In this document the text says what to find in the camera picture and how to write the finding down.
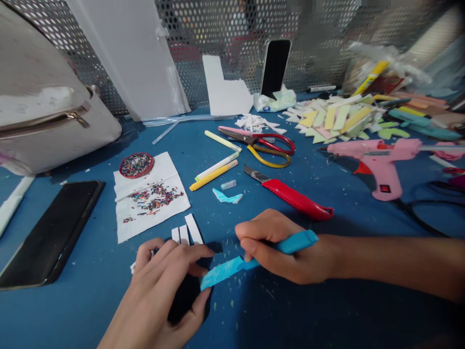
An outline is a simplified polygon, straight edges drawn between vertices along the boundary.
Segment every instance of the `blue table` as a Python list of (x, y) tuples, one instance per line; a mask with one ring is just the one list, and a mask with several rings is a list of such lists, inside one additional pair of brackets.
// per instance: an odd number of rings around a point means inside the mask
[[(348, 236), (426, 236), (413, 221), (390, 203), (375, 200), (366, 185), (337, 164), (327, 164), (311, 139), (281, 123), (296, 142), (297, 152), (285, 169), (261, 165), (244, 150), (239, 166), (196, 192), (187, 188), (196, 174), (231, 154), (231, 150), (204, 136), (219, 125), (234, 121), (201, 121), (179, 124), (157, 145), (154, 140), (168, 126), (143, 129), (125, 126), (120, 140), (39, 176), (0, 239), (3, 268), (67, 180), (101, 180), (107, 183), (92, 217), (85, 226), (63, 273), (52, 285), (0, 293), (1, 348), (95, 348), (103, 336), (124, 292), (139, 245), (154, 237), (168, 238), (171, 229), (184, 224), (193, 213), (205, 242), (217, 241), (223, 253), (212, 263), (223, 263), (241, 253), (234, 226), (263, 210), (277, 209), (305, 228), (310, 221), (297, 213), (242, 171), (244, 163), (324, 206), (334, 207), (335, 217), (312, 224), (317, 233)], [(113, 171), (135, 152), (157, 155), (168, 151), (181, 176), (192, 208), (144, 233), (117, 244)], [(424, 183), (445, 179), (441, 166), (419, 154), (400, 161), (397, 169), (403, 199), (450, 199)], [(212, 188), (236, 179), (229, 196), (243, 193), (237, 204), (220, 203)], [(5, 200), (20, 177), (0, 171), (0, 200)], [(450, 207), (428, 207), (423, 214), (449, 233), (465, 238), (463, 212)], [(413, 348), (448, 335), (457, 335), (457, 306), (402, 287), (362, 280), (329, 280), (320, 285), (297, 286), (262, 268), (237, 275), (214, 289), (210, 313), (187, 348)]]

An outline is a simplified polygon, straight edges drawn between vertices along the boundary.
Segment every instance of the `zipper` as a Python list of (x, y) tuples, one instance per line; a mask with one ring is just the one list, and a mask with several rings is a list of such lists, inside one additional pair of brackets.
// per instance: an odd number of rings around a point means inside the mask
[(16, 128), (7, 129), (5, 131), (0, 130), (0, 138), (11, 137), (11, 136), (20, 136), (28, 133), (35, 133), (51, 128), (56, 128), (58, 126), (64, 125), (72, 120), (76, 120), (83, 128), (89, 128), (90, 125), (87, 121), (82, 118), (82, 115), (87, 113), (91, 108), (90, 104), (86, 101), (83, 105), (75, 108), (72, 111), (65, 111), (54, 117), (53, 119), (48, 119), (42, 123), (34, 125), (17, 125)]

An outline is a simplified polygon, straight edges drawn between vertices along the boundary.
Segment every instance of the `metal mesh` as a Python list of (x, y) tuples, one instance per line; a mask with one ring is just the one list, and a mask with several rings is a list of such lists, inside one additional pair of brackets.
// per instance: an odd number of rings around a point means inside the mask
[[(83, 83), (100, 87), (113, 114), (127, 113), (65, 1), (3, 1), (51, 40)], [(449, 3), (409, 1), (411, 5), (400, 7), (360, 6), (365, 0), (155, 0), (155, 4), (195, 108), (208, 104), (203, 54), (219, 55), (226, 79), (243, 79), (251, 92), (258, 92), (266, 41), (288, 38), (292, 41), (284, 77), (288, 88), (300, 92), (309, 86), (339, 84), (353, 57), (345, 49), (349, 41), (407, 50)]]
[(114, 114), (127, 114), (115, 86), (65, 1), (3, 0), (36, 25), (60, 50), (86, 85), (100, 87), (102, 101)]

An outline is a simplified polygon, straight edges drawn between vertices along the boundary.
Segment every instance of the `black smartphone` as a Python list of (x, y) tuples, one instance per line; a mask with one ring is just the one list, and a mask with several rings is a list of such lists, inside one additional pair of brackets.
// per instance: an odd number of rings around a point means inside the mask
[(51, 284), (61, 274), (105, 186), (67, 183), (0, 274), (0, 289)]
[(267, 43), (260, 92), (262, 95), (274, 99), (273, 92), (281, 90), (290, 51), (290, 40), (272, 40)]

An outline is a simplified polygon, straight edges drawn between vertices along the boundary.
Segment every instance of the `pink glue gun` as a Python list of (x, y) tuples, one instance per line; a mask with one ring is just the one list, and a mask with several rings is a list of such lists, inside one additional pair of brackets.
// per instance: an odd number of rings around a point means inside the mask
[(399, 139), (393, 145), (380, 140), (336, 143), (330, 144), (326, 150), (337, 156), (360, 160), (354, 173), (374, 175), (376, 190), (373, 196), (381, 201), (391, 201), (402, 195), (394, 162), (413, 159), (424, 149), (419, 139)]

